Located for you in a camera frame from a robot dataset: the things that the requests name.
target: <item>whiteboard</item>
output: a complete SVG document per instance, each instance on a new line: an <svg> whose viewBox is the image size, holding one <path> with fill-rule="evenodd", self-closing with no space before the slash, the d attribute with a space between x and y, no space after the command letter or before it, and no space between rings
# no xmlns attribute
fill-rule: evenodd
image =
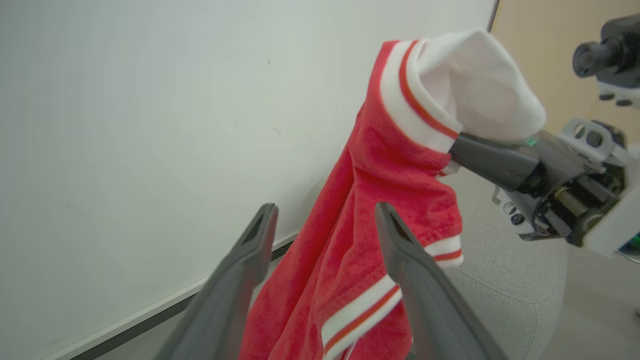
<svg viewBox="0 0 640 360"><path fill-rule="evenodd" d="M0 359L43 359L212 272L264 202L300 229L383 41L494 0L3 1Z"/></svg>

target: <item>red stripe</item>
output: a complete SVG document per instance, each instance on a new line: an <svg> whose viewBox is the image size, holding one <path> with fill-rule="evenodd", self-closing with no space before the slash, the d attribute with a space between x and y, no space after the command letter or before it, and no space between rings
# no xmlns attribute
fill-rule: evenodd
<svg viewBox="0 0 640 360"><path fill-rule="evenodd" d="M407 80L407 75L406 75L406 62L409 59L409 54L411 53L411 50L413 49L413 47L417 43L418 43L418 40L416 40L416 41L411 43L411 45L409 46L409 49L407 49L406 53L404 53L404 57L402 59L402 63L400 64L400 73L399 73L399 76L400 76L400 90L402 91L402 94L404 95L404 99L406 100L406 102L409 104L409 106L411 106L411 109L414 110L414 112L420 117L420 119L422 119L422 121L426 122L427 125L431 126L432 128L436 129L437 131L443 133L444 135L447 135L448 137L450 137L452 139L456 139L456 138L458 138L458 133L453 131L453 130L451 130L451 129L449 129L448 127L442 125L441 123L439 123L439 121L434 119L422 107L422 105L420 105L418 100L411 93L411 89L409 88L409 82Z"/></svg>
<svg viewBox="0 0 640 360"><path fill-rule="evenodd" d="M342 330L340 330L336 335L333 335L333 337L326 343L326 345L324 346L324 353L326 354L327 352L329 352L329 350L331 350L331 348L340 340L342 340L345 336L347 336L347 334L349 334L353 329L357 328L358 326L360 326L362 323L364 323L368 318L371 317L371 315L373 315L376 311L380 310L380 308L389 300L391 299L391 297L398 291L400 290L400 287L398 287L398 285L394 285L393 288L391 288L391 290L389 290L385 296L382 297L382 299L378 300L375 304L373 304L372 307L370 307L367 311L365 311L362 315L358 316L357 318L355 318L355 320L353 320L352 322L350 322L347 326L343 327Z"/></svg>
<svg viewBox="0 0 640 360"><path fill-rule="evenodd" d="M462 249L459 249L458 251L450 252L448 254L436 255L433 257L433 259L435 261L452 260L452 259L459 258L461 255L462 255Z"/></svg>

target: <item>gray cushion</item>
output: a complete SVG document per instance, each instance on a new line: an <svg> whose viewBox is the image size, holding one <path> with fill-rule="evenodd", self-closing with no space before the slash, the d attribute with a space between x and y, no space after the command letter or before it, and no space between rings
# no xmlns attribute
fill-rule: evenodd
<svg viewBox="0 0 640 360"><path fill-rule="evenodd" d="M539 359L562 308L569 245L522 241L491 202L494 186L468 170L442 182L463 218L465 262L447 275L510 359Z"/></svg>

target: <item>spring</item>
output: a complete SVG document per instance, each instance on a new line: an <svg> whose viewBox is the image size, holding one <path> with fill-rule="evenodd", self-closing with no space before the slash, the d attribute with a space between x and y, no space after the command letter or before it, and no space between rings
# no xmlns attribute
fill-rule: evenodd
<svg viewBox="0 0 640 360"><path fill-rule="evenodd" d="M565 187L562 187L558 189L558 191L556 191L555 198L577 217L584 214L589 209L585 204L582 203L582 201L573 196L569 192L569 189Z"/></svg>

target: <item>beige wall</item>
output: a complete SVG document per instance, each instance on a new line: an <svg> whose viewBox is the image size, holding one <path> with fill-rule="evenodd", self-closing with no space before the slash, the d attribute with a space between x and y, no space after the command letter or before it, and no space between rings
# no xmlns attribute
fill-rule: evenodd
<svg viewBox="0 0 640 360"><path fill-rule="evenodd" d="M639 0L500 0L492 33L504 44L547 110L556 133L573 117L618 126L640 141L640 110L598 100L595 78L573 73L575 48L600 40L600 28L640 12Z"/></svg>

